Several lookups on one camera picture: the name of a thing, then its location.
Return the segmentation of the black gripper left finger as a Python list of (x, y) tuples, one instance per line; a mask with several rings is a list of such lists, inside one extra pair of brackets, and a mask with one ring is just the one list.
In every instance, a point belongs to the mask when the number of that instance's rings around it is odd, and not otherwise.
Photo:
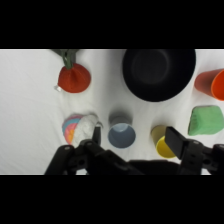
[(48, 168), (46, 175), (76, 175), (85, 169), (90, 175), (139, 175), (140, 171), (110, 150), (101, 146), (101, 128), (94, 129), (91, 139), (83, 140), (78, 147), (60, 146)]

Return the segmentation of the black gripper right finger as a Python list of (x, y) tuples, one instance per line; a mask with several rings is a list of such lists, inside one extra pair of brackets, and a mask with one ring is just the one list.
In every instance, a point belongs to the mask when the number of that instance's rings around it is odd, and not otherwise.
[(203, 169), (212, 175), (224, 175), (224, 144), (208, 148), (197, 140), (186, 139), (173, 127), (166, 128), (165, 143), (181, 161), (178, 175), (200, 175)]

